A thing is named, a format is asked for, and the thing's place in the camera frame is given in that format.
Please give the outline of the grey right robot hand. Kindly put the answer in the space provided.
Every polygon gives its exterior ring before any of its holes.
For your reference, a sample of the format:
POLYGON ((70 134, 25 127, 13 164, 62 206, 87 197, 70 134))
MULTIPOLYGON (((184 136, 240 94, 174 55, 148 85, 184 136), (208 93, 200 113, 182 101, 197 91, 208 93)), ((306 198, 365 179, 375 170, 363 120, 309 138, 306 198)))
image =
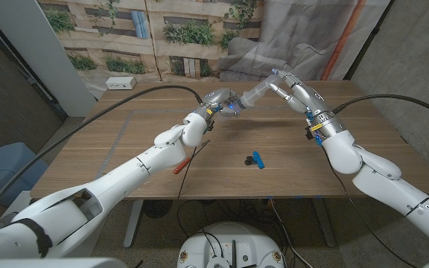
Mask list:
POLYGON ((270 83, 269 87, 283 98, 291 109, 306 116, 307 130, 313 138, 328 139, 346 130, 315 89, 289 72, 274 68, 273 73, 286 82, 293 93, 288 94, 281 89, 278 82, 270 83))

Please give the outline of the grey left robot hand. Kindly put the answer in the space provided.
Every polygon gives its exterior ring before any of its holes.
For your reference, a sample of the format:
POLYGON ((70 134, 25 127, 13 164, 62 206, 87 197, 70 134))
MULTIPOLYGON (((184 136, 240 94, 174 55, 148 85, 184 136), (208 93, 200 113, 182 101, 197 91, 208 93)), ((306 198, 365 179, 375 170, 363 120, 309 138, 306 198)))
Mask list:
POLYGON ((219 88, 208 93, 194 112, 205 120, 216 118, 220 122, 239 117, 243 106, 237 93, 228 88, 219 88))

